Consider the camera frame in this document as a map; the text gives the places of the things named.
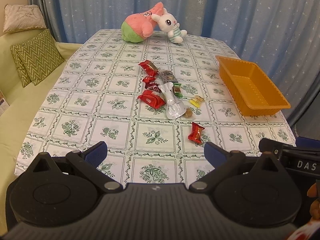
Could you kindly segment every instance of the bunny ear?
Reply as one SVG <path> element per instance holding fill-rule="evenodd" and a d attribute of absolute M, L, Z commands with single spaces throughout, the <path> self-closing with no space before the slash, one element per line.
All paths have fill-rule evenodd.
<path fill-rule="evenodd" d="M 158 22 L 159 20 L 160 20 L 160 16 L 159 15 L 157 15 L 157 14 L 151 14 L 151 19 L 153 19 L 155 22 Z"/>

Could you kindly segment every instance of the green zigzag pillow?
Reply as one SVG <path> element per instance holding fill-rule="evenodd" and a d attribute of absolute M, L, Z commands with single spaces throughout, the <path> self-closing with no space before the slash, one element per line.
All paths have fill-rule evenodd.
<path fill-rule="evenodd" d="M 26 68 L 24 67 L 23 62 L 21 61 L 21 59 L 19 57 L 18 49 L 19 49 L 19 45 L 12 45 L 10 47 L 11 54 L 13 56 L 13 60 L 14 60 L 14 62 L 16 64 L 18 75 L 19 75 L 19 77 L 21 79 L 22 87 L 25 87 L 26 85 L 31 83 L 31 79 L 30 79 L 30 77 L 28 75 L 28 72 L 27 72 Z"/>
<path fill-rule="evenodd" d="M 31 81 L 37 85 L 56 69 L 64 59 L 55 46 L 49 29 L 18 44 L 18 55 Z"/>

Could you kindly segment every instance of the white bunny plush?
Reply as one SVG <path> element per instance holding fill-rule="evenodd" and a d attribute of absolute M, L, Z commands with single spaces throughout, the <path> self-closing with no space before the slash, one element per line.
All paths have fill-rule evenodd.
<path fill-rule="evenodd" d="M 168 34 L 168 37 L 172 43 L 183 42 L 183 37 L 187 35 L 186 30 L 180 30 L 180 23 L 174 18 L 174 16 L 167 12 L 166 8 L 163 8 L 163 15 L 152 14 L 151 18 L 158 23 L 161 31 Z"/>

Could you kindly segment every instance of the finger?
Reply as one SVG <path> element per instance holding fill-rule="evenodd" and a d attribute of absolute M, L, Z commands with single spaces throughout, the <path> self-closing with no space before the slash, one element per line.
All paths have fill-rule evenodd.
<path fill-rule="evenodd" d="M 317 191 L 317 185 L 316 183 L 313 184 L 310 189 L 307 192 L 308 197 L 317 197 L 318 196 L 318 191 Z"/>
<path fill-rule="evenodd" d="M 318 200 L 313 201 L 313 203 L 311 204 L 310 215 L 315 220 L 320 219 L 320 202 Z"/>

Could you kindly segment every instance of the cardboard box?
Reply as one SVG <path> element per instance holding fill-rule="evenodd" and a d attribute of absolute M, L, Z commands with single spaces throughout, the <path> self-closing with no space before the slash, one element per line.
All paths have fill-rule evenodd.
<path fill-rule="evenodd" d="M 5 100 L 4 96 L 0 91 L 0 115 L 9 107 L 8 102 Z"/>

